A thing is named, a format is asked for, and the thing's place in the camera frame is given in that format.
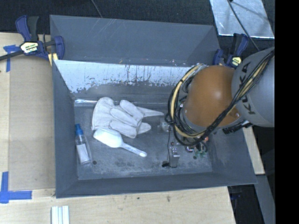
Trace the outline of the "pale grey metal gripper finger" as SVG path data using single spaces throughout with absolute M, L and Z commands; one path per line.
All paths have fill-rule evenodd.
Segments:
M 180 155 L 175 147 L 170 147 L 170 167 L 176 168 Z

